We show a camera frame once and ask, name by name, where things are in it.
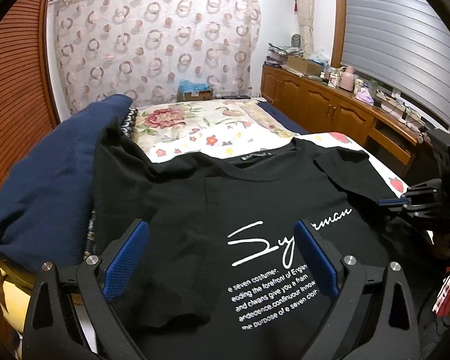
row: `strawberry print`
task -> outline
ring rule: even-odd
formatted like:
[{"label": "strawberry print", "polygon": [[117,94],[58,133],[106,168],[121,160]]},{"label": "strawberry print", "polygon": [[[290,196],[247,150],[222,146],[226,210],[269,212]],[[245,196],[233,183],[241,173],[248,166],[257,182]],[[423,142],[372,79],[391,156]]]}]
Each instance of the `strawberry print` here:
[{"label": "strawberry print", "polygon": [[392,187],[394,187],[400,193],[403,193],[404,185],[398,178],[396,178],[396,177],[395,178],[389,177],[389,180],[390,180],[390,184],[391,184]]},{"label": "strawberry print", "polygon": [[211,137],[207,138],[207,145],[213,146],[218,142],[218,139],[212,135]]},{"label": "strawberry print", "polygon": [[350,143],[347,136],[343,135],[341,132],[329,132],[329,134],[341,143]]}]

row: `window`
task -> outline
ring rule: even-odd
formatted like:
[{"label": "window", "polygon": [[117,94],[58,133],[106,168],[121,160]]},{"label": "window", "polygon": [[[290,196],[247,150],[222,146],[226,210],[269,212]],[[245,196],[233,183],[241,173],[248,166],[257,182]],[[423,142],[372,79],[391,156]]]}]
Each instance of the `window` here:
[{"label": "window", "polygon": [[450,33],[426,0],[347,0],[342,62],[450,125]]}]

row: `wooden wardrobe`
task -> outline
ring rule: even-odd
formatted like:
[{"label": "wooden wardrobe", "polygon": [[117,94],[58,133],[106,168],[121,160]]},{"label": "wooden wardrobe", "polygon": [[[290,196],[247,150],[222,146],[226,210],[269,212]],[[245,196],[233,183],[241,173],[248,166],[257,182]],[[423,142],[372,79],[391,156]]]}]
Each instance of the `wooden wardrobe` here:
[{"label": "wooden wardrobe", "polygon": [[[48,78],[48,0],[18,0],[0,21],[0,187],[13,164],[58,123]],[[0,351],[12,351],[0,309]]]}]

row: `blue textured pad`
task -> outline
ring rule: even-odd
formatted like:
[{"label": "blue textured pad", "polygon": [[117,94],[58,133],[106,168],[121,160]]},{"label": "blue textured pad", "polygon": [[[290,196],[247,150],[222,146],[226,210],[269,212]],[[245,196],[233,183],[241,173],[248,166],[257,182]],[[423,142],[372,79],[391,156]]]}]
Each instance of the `blue textured pad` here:
[{"label": "blue textured pad", "polygon": [[294,236],[300,254],[312,272],[320,292],[328,297],[336,298],[339,293],[337,273],[302,221],[295,224]]},{"label": "blue textured pad", "polygon": [[148,237],[148,225],[142,221],[113,259],[106,271],[103,287],[103,295],[107,301],[122,294],[147,247]]}]

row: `t-shirt neck label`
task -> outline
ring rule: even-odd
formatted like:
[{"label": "t-shirt neck label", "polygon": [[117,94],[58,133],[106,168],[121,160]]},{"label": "t-shirt neck label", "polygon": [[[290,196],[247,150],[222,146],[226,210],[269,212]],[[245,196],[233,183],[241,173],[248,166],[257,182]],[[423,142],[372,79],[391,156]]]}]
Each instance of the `t-shirt neck label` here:
[{"label": "t-shirt neck label", "polygon": [[273,154],[270,153],[269,151],[263,151],[261,153],[251,153],[251,154],[244,155],[243,157],[241,157],[241,159],[242,159],[242,161],[247,161],[252,158],[270,157],[272,155]]}]

